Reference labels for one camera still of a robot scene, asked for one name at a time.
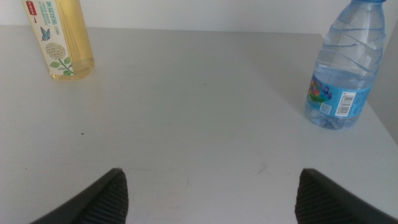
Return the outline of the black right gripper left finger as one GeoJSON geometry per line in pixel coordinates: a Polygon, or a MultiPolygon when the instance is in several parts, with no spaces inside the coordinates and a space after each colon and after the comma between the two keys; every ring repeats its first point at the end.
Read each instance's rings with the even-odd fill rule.
{"type": "Polygon", "coordinates": [[[120,223],[125,224],[129,208],[126,175],[113,168],[85,190],[35,224],[120,223]]]}

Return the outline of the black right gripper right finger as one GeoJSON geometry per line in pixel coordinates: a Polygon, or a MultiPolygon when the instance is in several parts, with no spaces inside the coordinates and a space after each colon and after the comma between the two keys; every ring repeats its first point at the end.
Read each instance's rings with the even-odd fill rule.
{"type": "Polygon", "coordinates": [[[299,224],[397,224],[396,218],[310,168],[303,169],[300,174],[295,216],[299,224]]]}

